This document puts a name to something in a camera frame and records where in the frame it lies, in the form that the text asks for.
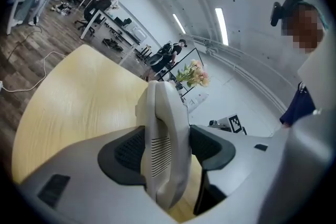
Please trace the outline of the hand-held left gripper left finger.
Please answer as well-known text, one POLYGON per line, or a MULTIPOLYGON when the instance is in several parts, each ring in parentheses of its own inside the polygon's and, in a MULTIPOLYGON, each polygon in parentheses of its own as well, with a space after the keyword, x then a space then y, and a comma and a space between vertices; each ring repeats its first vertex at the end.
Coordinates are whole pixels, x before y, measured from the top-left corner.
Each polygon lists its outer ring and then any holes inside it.
POLYGON ((71 144, 20 184, 47 223, 173 223, 146 193, 140 174, 144 127, 71 144))

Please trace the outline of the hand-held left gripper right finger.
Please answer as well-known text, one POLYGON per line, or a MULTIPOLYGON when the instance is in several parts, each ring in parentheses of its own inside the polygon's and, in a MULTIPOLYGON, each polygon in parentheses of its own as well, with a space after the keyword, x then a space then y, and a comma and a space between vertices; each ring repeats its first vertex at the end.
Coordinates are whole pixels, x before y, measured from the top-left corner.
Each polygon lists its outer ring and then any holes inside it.
POLYGON ((190 127, 192 153, 202 168, 189 223, 266 223, 266 200, 280 163, 280 135, 257 137, 205 126, 190 127))

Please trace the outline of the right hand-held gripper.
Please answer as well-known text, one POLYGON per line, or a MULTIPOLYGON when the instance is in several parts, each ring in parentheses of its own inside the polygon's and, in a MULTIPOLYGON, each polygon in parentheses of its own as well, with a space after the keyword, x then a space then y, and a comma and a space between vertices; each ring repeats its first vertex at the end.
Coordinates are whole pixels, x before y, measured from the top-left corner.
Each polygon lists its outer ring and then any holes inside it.
POLYGON ((226 132, 247 135, 246 130, 241 125, 237 114, 233 114, 219 120, 210 120, 208 126, 226 132))

